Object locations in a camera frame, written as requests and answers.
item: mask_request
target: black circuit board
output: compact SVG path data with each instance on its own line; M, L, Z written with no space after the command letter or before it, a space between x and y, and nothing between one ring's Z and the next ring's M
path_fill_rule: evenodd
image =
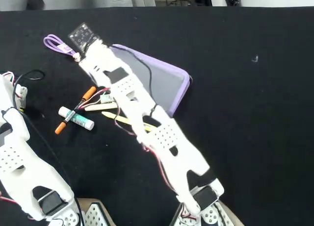
M77 29L69 34L69 38L80 51L86 53L88 46L95 40L99 39L99 36L94 34L86 23L82 23Z

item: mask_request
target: robotic arm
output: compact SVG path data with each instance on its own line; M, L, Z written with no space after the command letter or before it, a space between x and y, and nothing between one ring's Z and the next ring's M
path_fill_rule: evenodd
M19 86L17 109L25 102L27 89ZM23 116L13 108L13 85L0 75L0 180L9 196L22 210L39 221L71 218L76 226L78 208L70 186L48 163L40 159L27 144L29 132ZM33 196L37 186L52 191L39 201Z
M187 140L175 120L154 102L132 69L117 58L86 24L79 26L69 37L85 53L85 58L79 62L80 67L97 86L110 88L111 96L130 120L138 142L160 159L179 202L193 216L202 215L224 193L215 177L190 192L186 173L192 170L202 176L208 172L209 165L204 157ZM151 116L161 125L146 133L143 116Z
M176 121L155 103L130 66L117 58L86 24L79 26L70 38L85 53L79 66L97 86L110 88L118 109L130 120L137 141L158 158L166 183L183 205L171 225L203 226L204 222L205 225L221 225L219 217L228 219L217 203L224 188ZM0 180L10 197L35 220L46 219L52 224L52 220L62 219L66 225L76 226L80 220L79 210L70 186L27 144L29 132L18 111L25 104L27 89L18 87L17 108L13 108L13 85L0 75ZM147 133L143 116L152 117L160 126ZM202 186L191 191L186 176L190 170L208 177ZM36 186L52 191L37 200L32 193Z

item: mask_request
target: glue stick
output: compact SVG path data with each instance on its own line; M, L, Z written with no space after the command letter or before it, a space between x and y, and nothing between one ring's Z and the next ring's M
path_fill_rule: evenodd
M61 117L67 117L67 115L71 112L70 109L66 108L66 107L60 107L59 109L59 115ZM82 127L84 127L85 129L88 129L88 130L92 130L92 128L94 127L94 122L79 115L79 114L75 114L71 120L71 122L74 122Z

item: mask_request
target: black table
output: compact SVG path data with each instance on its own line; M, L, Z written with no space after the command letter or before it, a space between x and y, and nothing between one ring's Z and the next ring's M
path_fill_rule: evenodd
M314 8L111 8L0 13L1 70L41 69L25 81L33 122L51 143L78 197L103 201L118 226L166 226L178 206L157 163L133 137L99 113L92 132L70 124L91 86L68 57L46 49L45 35L87 22L119 43L188 71L194 82L175 118L225 187L224 201L246 225L311 224L313 202ZM63 175L31 130L29 144ZM0 202L1 225L33 223Z

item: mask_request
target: tablet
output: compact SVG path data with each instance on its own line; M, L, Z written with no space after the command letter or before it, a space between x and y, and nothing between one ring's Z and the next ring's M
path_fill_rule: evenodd
M134 53L152 70L152 94L156 103L173 116L189 85L190 76L181 68L162 62L122 45L114 45ZM127 51L111 47L113 53L127 63L149 91L150 73L147 67Z

